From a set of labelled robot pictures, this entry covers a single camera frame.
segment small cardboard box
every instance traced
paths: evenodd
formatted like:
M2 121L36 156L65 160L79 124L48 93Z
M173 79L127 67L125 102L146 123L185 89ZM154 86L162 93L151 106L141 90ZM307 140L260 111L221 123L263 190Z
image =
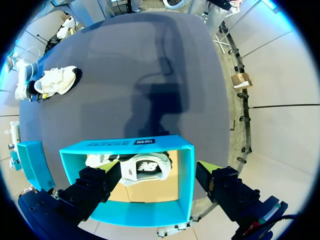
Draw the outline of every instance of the small cardboard box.
M249 75L246 72L237 73L237 74L233 75L231 77L231 80L233 83L233 88L235 90L247 89L253 85Z
M106 203L99 203L90 217L104 223L129 227L162 227L186 223L189 221L193 202L195 150L194 146L182 137L168 135L86 140L61 149L60 156L67 178L70 184L74 184L76 179L79 178L79 171L86 167L87 154L120 155L159 152L170 152L173 155L176 152L178 171L177 200L169 200L168 196L163 195L158 201L159 199L155 199L153 196L157 192L156 189L151 191L144 188L148 183L157 183L158 181L146 181L128 187L129 190L127 191L127 200L130 201L130 198L135 198L138 200L143 199L144 202L108 200ZM117 189L116 193L124 193L123 187ZM144 196L133 196L136 190L139 192L145 191Z

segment white shoe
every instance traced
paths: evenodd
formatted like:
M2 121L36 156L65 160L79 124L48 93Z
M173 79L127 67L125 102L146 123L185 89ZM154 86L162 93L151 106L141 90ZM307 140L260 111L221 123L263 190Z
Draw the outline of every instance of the white shoe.
M36 62L28 63L24 59L21 59L16 63L16 68L18 71L18 83L14 97L16 100L31 99L32 93L28 92L28 83L30 78L36 75L38 64Z
M139 153L121 155L89 155L86 166L99 166L119 160L121 167L120 183L131 186L144 181L166 180L172 168L168 153Z
M44 76L35 82L34 88L39 93L46 95L46 98L55 93L63 95L75 83L77 69L76 66L67 66L44 71Z

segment shoelace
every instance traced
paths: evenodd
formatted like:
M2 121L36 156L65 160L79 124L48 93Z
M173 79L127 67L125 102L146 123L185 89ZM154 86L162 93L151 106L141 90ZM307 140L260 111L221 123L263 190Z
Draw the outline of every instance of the shoelace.
M46 77L43 81L42 84L49 86L51 84L59 84L62 80L63 80L63 68L58 69L56 68L51 68L51 70L49 72L47 72L46 74L48 74L49 77Z

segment bolt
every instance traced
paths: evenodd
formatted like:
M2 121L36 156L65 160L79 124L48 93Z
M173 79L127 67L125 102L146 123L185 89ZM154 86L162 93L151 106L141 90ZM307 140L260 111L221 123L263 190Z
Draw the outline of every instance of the bolt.
M251 118L250 118L250 117L241 116L241 117L239 118L239 121L240 121L240 122L250 122L250 121L251 121Z
M77 200L78 200L78 198L76 196L72 196L70 198L70 201L73 202L73 203L77 202Z
M237 160L240 161L243 164L247 163L247 160L244 160L242 157L238 157Z

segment new balance logo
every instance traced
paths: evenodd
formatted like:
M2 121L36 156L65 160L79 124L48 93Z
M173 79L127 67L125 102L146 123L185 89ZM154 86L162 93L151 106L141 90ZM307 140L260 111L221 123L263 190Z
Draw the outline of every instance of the new balance logo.
M154 170L156 170L158 166L158 163L156 162L143 162L139 168L138 168L138 171L148 171L148 172L152 172Z

